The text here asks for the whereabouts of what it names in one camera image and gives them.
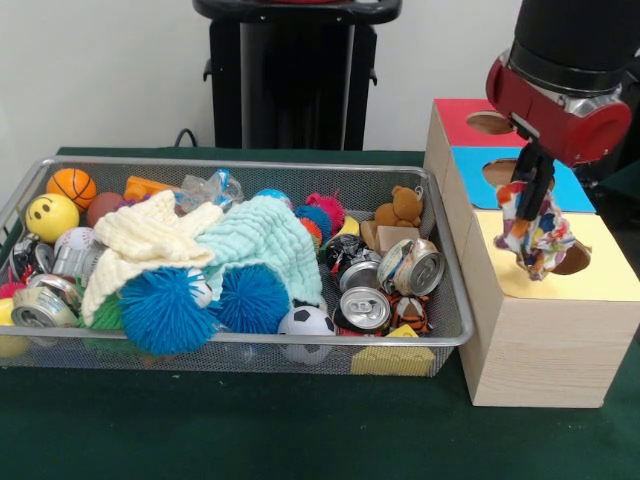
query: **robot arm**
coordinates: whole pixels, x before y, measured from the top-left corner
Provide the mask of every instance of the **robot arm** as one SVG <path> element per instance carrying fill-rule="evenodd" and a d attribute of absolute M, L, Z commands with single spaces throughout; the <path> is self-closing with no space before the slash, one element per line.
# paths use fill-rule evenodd
<path fill-rule="evenodd" d="M 529 141 L 514 172 L 528 182 L 519 218 L 538 215 L 554 158 L 599 160 L 624 137 L 620 82 L 639 46 L 638 0 L 523 1 L 513 45 L 487 79 L 489 101 Z"/>

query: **yellow smiley ball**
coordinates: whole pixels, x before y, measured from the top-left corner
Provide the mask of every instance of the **yellow smiley ball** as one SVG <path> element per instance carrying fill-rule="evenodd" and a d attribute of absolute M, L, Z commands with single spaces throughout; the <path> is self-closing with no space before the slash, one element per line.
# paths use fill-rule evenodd
<path fill-rule="evenodd" d="M 0 300 L 0 327 L 13 327 L 11 311 L 13 310 L 13 300 L 3 298 Z M 0 335 L 0 358 L 11 358 L 22 355 L 29 350 L 29 339 L 27 337 L 13 337 L 10 335 Z"/>
<path fill-rule="evenodd" d="M 57 193 L 37 197 L 27 208 L 27 228 L 46 243 L 55 243 L 67 230 L 76 228 L 80 214 L 71 200 Z"/>

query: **teddy bear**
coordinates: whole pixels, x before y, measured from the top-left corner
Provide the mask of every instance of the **teddy bear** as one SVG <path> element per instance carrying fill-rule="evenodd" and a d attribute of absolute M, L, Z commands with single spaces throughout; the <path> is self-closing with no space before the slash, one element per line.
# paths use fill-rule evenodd
<path fill-rule="evenodd" d="M 423 207 L 422 195 L 415 190 L 397 185 L 391 194 L 393 203 L 385 203 L 376 210 L 376 224 L 386 227 L 419 227 Z"/>

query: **basket rim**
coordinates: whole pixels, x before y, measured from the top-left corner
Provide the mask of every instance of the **basket rim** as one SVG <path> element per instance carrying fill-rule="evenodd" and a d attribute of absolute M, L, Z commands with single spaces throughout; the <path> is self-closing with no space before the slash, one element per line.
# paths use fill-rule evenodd
<path fill-rule="evenodd" d="M 302 336 L 302 335 L 260 335 L 220 332 L 209 342 L 220 343 L 270 343 L 286 345 L 334 345 L 334 346 L 381 346 L 381 347 L 457 347 L 466 343 L 474 331 L 473 314 L 469 303 L 466 285 L 458 257 L 453 246 L 453 237 L 449 228 L 442 198 L 435 176 L 422 168 L 396 165 L 347 165 L 347 164 L 319 164 L 319 163 L 278 163 L 259 161 L 224 161 L 224 160 L 190 160 L 165 158 L 128 158 L 128 157 L 93 157 L 56 155 L 37 161 L 16 186 L 13 194 L 0 212 L 0 226 L 6 225 L 25 193 L 33 184 L 33 180 L 42 170 L 57 163 L 100 164 L 100 165 L 157 165 L 157 166 L 192 166 L 192 167 L 227 167 L 227 168 L 258 168 L 258 169 L 287 169 L 287 170 L 343 170 L 352 172 L 393 172 L 418 175 L 427 184 L 427 195 L 433 206 L 438 233 L 453 282 L 455 301 L 460 312 L 460 333 L 455 337 L 426 337 L 426 338 L 389 338 L 389 337 L 343 337 L 343 336 Z M 85 328 L 32 328 L 20 326 L 0 326 L 0 335 L 57 337 L 57 338 L 98 338 L 112 340 L 126 340 L 121 330 L 92 330 Z"/>

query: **white wall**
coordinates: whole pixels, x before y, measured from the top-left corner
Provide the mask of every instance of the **white wall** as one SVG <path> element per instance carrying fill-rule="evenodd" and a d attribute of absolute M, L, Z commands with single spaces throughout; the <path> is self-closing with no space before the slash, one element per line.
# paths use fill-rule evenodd
<path fill-rule="evenodd" d="M 434 97 L 478 97 L 519 0 L 405 0 L 378 28 L 365 148 L 420 150 Z M 190 0 L 0 0 L 0 204 L 62 145 L 213 142 L 208 20 Z"/>
<path fill-rule="evenodd" d="M 402 15 L 377 27 L 379 83 L 369 94 L 365 148 L 423 150 L 434 98 L 484 97 L 521 3 L 404 0 Z"/>

